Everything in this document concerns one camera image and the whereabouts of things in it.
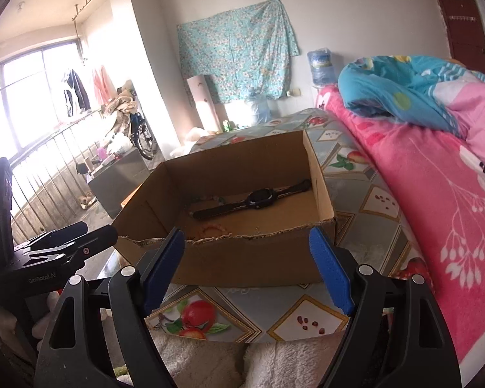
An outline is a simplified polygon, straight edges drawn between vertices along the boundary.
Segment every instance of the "window frame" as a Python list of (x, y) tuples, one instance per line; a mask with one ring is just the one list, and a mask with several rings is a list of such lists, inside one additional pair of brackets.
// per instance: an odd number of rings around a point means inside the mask
[[(47, 84), (49, 86), (48, 88), (49, 88), (49, 91), (50, 91), (50, 98), (52, 99), (52, 88), (51, 88), (50, 82), (48, 80), (49, 78), (48, 78), (48, 75), (47, 75), (47, 66), (45, 65), (45, 58), (44, 58), (43, 52), (48, 50), (48, 49), (57, 48), (58, 46), (64, 46), (64, 45), (69, 45), (69, 44), (75, 44), (75, 46), (77, 47), (77, 50), (78, 50), (79, 58), (80, 58), (81, 62), (84, 62), (83, 52), (81, 51), (81, 42), (78, 38), (67, 39), (65, 41), (59, 41), (59, 42), (55, 42), (53, 44), (48, 44), (48, 45), (37, 46), (36, 48), (32, 48), (32, 49), (29, 49), (27, 51), (23, 51), (19, 54), (16, 54), (16, 55), (13, 55), (9, 58), (6, 58), (3, 61), (0, 61), (0, 94), (1, 94), (1, 98), (2, 98), (2, 104), (4, 106), (4, 114), (5, 114), (5, 118), (7, 120), (7, 125), (9, 127), (9, 130), (11, 131), (13, 142), (14, 142), (14, 145), (16, 146), (16, 150), (17, 150), (17, 152), (9, 159), (9, 162), (14, 162), (15, 159), (21, 158), (24, 155), (24, 153), (28, 152), (32, 147), (39, 144), (40, 141), (47, 138), (47, 136), (52, 135), (54, 132), (51, 131), (51, 132), (47, 133), (46, 135), (44, 135), (40, 138), (37, 138), (36, 140), (27, 144), (26, 146), (22, 146), (19, 142), (18, 136), (16, 134), (16, 131), (14, 130), (14, 126), (13, 126), (13, 123), (12, 123), (12, 119), (11, 119), (11, 115), (10, 115), (9, 102), (7, 100), (6, 89), (9, 86), (12, 86), (12, 85), (18, 83), (19, 81), (25, 80), (29, 77), (36, 75), (36, 74), (44, 73), (45, 80), (47, 80)], [(14, 61), (18, 58), (21, 58), (21, 57), (24, 57), (26, 55), (36, 53), (36, 52), (41, 52), (41, 57), (43, 59), (43, 70), (40, 71), (40, 72), (34, 73), (34, 74), (30, 74), (26, 77), (23, 77), (20, 80), (16, 80), (16, 81), (10, 83), (8, 85), (5, 85), (4, 65), (11, 62), (11, 61)]]

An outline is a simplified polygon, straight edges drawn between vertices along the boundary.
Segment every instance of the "floral cloth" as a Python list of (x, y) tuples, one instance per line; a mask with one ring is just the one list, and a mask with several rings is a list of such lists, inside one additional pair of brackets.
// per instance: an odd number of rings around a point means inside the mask
[(178, 25), (184, 80), (204, 74), (214, 103), (245, 99), (254, 89), (270, 99), (285, 95), (291, 56), (299, 54), (280, 0)]

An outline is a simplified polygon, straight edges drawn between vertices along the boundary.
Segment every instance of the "white wall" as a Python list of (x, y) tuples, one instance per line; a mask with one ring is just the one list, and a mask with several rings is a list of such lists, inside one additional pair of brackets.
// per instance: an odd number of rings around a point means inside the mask
[(173, 55), (160, 2), (159, 0), (131, 0), (131, 3), (159, 92), (178, 138), (183, 141), (192, 127), (201, 126), (201, 121), (195, 107), (190, 105), (185, 92), (185, 84)]
[[(264, 0), (160, 0), (179, 60), (176, 25)], [(301, 54), (293, 58), (292, 88), (300, 98), (279, 100), (282, 115), (313, 106), (310, 50), (328, 47), (341, 69), (361, 56), (427, 54), (448, 57), (436, 0), (281, 0)]]
[(83, 56), (91, 68), (104, 66), (115, 88), (121, 87), (130, 78), (127, 60), (129, 49), (120, 46), (115, 28), (110, 0), (106, 0), (81, 25)]
[(74, 25), (53, 26), (27, 32), (0, 42), (0, 62), (30, 49), (74, 38)]
[(119, 31), (119, 49), (123, 50), (127, 71), (133, 80), (144, 114), (155, 133), (156, 141), (167, 159), (180, 143), (137, 25), (132, 0), (110, 0), (115, 28)]

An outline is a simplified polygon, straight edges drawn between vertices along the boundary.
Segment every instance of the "watch face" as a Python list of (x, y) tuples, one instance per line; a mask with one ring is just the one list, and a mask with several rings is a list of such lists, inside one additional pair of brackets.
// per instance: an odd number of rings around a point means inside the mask
[(270, 199), (272, 192), (268, 188), (263, 188), (262, 190), (254, 191), (250, 194), (249, 199), (251, 203), (258, 204), (262, 201)]

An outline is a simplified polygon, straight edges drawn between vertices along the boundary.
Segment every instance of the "cardboard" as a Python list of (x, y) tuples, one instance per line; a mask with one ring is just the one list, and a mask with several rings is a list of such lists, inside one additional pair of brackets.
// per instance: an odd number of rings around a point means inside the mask
[[(310, 178), (310, 191), (261, 210), (238, 210), (204, 221), (190, 212), (223, 197), (239, 201), (261, 188)], [(321, 281), (309, 251), (309, 230), (321, 225), (334, 240), (335, 220), (322, 171), (304, 131), (198, 151), (159, 164), (113, 225), (115, 248), (132, 264), (158, 248), (173, 227), (187, 238), (173, 283), (200, 286), (289, 286)]]

